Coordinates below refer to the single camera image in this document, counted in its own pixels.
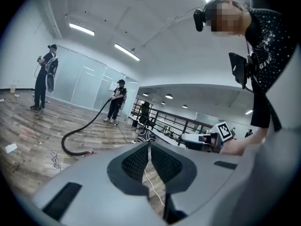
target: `wooden floor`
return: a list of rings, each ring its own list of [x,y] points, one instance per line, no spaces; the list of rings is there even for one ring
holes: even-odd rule
[[[30,197],[40,186],[60,173],[51,161],[51,149],[60,155],[58,160],[61,170],[82,158],[67,155],[61,148],[61,140],[66,133],[86,125],[97,112],[50,99],[51,103],[46,103],[45,109],[33,113],[27,110],[34,104],[32,92],[16,93],[20,95],[19,98],[9,92],[0,92],[0,99],[5,98],[24,105],[22,107],[9,102],[0,103],[0,165],[12,189]],[[101,114],[85,130],[70,136],[66,140],[66,147],[73,152],[103,153],[126,145],[119,129],[103,122],[103,118],[105,114]],[[119,124],[127,141],[137,139],[137,132],[131,124],[131,119],[121,121]],[[5,147],[12,143],[16,143],[18,148],[7,154]],[[145,170],[164,203],[165,186],[151,162]],[[164,207],[145,175],[143,184],[150,189],[150,204],[153,209],[159,215],[163,215]]]

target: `paper on floor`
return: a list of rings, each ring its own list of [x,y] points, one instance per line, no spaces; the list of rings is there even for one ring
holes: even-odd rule
[[[17,149],[16,143],[10,144],[10,145],[8,145],[8,146],[5,147],[6,153],[10,153],[10,152],[12,152],[12,151],[14,151],[16,149]]]

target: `chair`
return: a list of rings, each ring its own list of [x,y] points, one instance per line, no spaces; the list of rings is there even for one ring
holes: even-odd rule
[[[136,128],[135,130],[145,130],[146,128],[154,127],[156,123],[152,122],[152,119],[149,118],[149,111],[150,111],[150,104],[148,102],[144,102],[143,105],[141,105],[141,116],[139,118],[139,122],[143,125],[143,127]]]

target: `metal railing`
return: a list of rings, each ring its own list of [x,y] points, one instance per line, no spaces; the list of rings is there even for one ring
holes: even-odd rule
[[[139,120],[141,117],[141,105],[134,104],[131,115]],[[149,119],[156,124],[153,129],[156,129],[169,138],[177,141],[178,145],[181,143],[179,140],[179,136],[181,134],[202,134],[213,127],[212,125],[208,125],[206,123],[152,108],[149,110]]]

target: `white bucket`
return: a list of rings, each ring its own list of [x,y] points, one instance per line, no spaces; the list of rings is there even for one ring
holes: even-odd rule
[[[15,91],[16,91],[16,86],[15,85],[10,85],[10,92],[14,94]]]

